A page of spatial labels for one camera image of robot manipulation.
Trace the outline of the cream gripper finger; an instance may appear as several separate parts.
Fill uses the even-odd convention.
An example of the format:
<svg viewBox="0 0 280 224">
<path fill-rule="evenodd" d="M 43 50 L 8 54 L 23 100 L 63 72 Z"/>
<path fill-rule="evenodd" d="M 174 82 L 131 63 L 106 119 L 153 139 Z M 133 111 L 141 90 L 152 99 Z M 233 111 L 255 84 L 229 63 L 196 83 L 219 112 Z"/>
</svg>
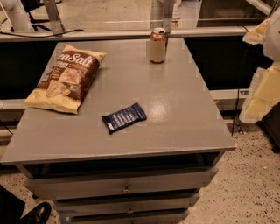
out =
<svg viewBox="0 0 280 224">
<path fill-rule="evenodd" d="M 280 102 L 280 64 L 258 68 L 249 86 L 239 119 L 243 123 L 261 121 Z"/>
<path fill-rule="evenodd" d="M 258 26 L 253 28 L 251 31 L 248 31 L 244 37 L 243 41 L 245 43 L 251 44 L 251 45 L 258 45 L 263 44 L 264 41 L 264 34 L 267 28 L 267 25 L 270 21 L 270 18 L 264 19 Z"/>
</svg>

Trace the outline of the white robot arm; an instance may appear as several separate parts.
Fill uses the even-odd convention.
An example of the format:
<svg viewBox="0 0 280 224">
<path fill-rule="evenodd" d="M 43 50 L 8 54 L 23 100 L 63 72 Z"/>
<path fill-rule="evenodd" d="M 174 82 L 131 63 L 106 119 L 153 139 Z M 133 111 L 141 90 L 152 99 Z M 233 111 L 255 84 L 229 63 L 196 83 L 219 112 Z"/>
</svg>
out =
<svg viewBox="0 0 280 224">
<path fill-rule="evenodd" d="M 262 44 L 263 55 L 273 61 L 269 68 L 254 73 L 239 115 L 243 123 L 256 123 L 280 102 L 280 9 L 247 32 L 243 41 Z"/>
</svg>

